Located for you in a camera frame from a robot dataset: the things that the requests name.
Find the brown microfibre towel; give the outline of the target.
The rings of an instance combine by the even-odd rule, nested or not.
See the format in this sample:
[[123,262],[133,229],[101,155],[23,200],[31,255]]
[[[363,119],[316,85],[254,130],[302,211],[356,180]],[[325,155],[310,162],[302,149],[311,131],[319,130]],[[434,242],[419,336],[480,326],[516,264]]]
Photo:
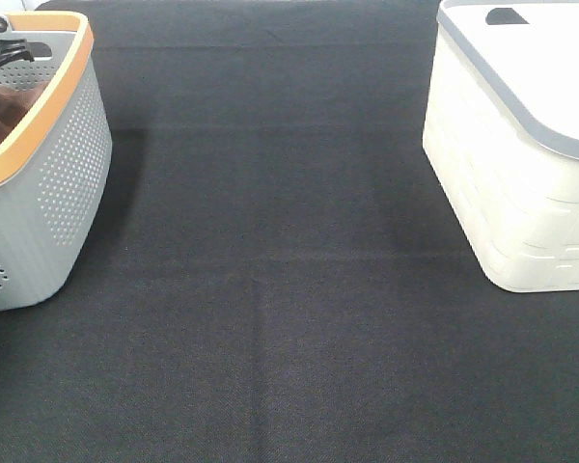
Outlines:
[[41,82],[28,90],[0,86],[0,144],[28,113],[46,87],[47,82]]

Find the white storage bin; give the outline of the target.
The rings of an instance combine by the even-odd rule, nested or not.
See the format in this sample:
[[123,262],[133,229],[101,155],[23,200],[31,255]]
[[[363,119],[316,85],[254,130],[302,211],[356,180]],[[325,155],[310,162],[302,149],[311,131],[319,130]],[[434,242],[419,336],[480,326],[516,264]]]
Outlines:
[[579,290],[579,1],[443,1],[423,148],[485,276]]

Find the black table cloth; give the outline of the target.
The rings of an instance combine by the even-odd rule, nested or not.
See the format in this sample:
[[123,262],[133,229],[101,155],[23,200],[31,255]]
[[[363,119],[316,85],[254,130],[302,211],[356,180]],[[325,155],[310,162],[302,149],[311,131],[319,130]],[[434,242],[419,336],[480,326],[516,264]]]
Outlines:
[[436,2],[47,8],[113,156],[0,462],[579,462],[579,291],[489,282],[422,149]]

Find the grey perforated laundry basket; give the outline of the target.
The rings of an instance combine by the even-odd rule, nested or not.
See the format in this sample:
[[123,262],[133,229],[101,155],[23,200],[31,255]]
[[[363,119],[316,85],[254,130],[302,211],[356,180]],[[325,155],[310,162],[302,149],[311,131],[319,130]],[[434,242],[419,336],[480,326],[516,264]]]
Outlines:
[[0,312],[36,305],[66,281],[97,213],[112,153],[84,14],[0,13],[0,39],[35,61],[0,68],[0,86],[47,87],[0,144]]

